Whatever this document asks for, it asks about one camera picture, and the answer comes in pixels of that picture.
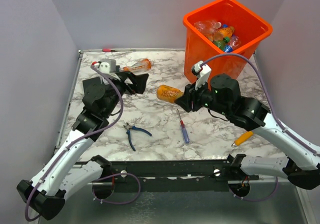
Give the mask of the clear white-cap bottle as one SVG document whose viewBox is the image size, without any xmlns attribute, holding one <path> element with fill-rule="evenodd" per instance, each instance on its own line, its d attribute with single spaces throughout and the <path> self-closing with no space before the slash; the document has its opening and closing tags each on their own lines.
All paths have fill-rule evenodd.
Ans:
<svg viewBox="0 0 320 224">
<path fill-rule="evenodd" d="M 194 27 L 203 35 L 214 34 L 222 23 L 213 19 L 202 20 L 194 23 Z"/>
</svg>

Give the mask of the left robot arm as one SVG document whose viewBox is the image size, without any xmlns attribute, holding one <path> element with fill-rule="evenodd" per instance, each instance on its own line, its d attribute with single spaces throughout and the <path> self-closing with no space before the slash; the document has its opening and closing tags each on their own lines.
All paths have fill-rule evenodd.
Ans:
<svg viewBox="0 0 320 224">
<path fill-rule="evenodd" d="M 40 217 L 51 220 L 63 209 L 75 192 L 92 181 L 112 181 L 112 164 L 96 155 L 80 168 L 74 165 L 81 155 L 93 145 L 107 127 L 108 118 L 122 96 L 143 94 L 149 75 L 135 75 L 130 71 L 118 72 L 104 82 L 102 77 L 82 82 L 84 107 L 72 125 L 63 145 L 49 162 L 31 180 L 21 180 L 16 189 L 26 208 L 32 208 Z"/>
</svg>

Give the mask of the Pepsi bottle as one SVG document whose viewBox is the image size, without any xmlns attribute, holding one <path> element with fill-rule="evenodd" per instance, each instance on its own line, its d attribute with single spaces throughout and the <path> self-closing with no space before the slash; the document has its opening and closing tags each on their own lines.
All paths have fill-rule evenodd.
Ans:
<svg viewBox="0 0 320 224">
<path fill-rule="evenodd" d="M 231 53 L 231 52 L 235 51 L 236 49 L 238 49 L 240 46 L 241 46 L 240 38 L 236 35 L 233 35 L 230 38 L 230 41 L 225 45 L 223 51 L 225 53 Z"/>
</svg>

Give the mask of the small orange juice bottle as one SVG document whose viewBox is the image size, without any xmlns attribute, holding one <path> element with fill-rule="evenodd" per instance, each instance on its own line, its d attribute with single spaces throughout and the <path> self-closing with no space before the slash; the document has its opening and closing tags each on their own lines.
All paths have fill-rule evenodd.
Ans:
<svg viewBox="0 0 320 224">
<path fill-rule="evenodd" d="M 213 40 L 220 41 L 226 37 L 230 38 L 234 34 L 234 32 L 235 32 L 235 28 L 233 26 L 221 28 L 214 33 Z"/>
</svg>

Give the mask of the green plastic bottle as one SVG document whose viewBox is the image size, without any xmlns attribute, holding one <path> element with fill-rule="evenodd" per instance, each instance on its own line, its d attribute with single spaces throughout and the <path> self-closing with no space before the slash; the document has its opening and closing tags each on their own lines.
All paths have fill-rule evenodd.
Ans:
<svg viewBox="0 0 320 224">
<path fill-rule="evenodd" d="M 224 37 L 223 39 L 220 40 L 214 40 L 213 44 L 218 47 L 220 50 L 224 51 L 225 47 L 227 44 L 230 42 L 230 38 L 228 36 Z"/>
</svg>

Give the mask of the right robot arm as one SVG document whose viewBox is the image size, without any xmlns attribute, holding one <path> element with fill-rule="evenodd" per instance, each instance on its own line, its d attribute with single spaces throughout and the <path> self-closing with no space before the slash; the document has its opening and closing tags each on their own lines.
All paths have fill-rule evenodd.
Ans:
<svg viewBox="0 0 320 224">
<path fill-rule="evenodd" d="M 312 190 L 320 185 L 320 157 L 315 145 L 278 124 L 270 109 L 253 97 L 241 95 L 239 83 L 227 74 L 214 76 L 201 87 L 185 86 L 175 104 L 186 112 L 206 108 L 222 114 L 237 127 L 264 138 L 286 156 L 278 158 L 237 155 L 229 173 L 240 180 L 248 175 L 266 175 L 288 179 L 295 186 Z"/>
</svg>

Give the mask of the tall orange label tea bottle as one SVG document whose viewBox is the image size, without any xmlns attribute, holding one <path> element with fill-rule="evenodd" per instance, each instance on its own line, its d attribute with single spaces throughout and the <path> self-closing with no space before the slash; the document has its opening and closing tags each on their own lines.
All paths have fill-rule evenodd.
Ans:
<svg viewBox="0 0 320 224">
<path fill-rule="evenodd" d="M 120 71 L 122 71 L 122 72 L 129 71 L 129 72 L 132 72 L 132 73 L 140 72 L 140 71 L 148 71 L 148 70 L 150 70 L 152 68 L 153 64 L 154 64 L 153 61 L 151 61 L 148 58 L 144 58 L 144 59 L 141 59 L 141 60 L 137 61 L 132 66 L 121 67 Z"/>
</svg>

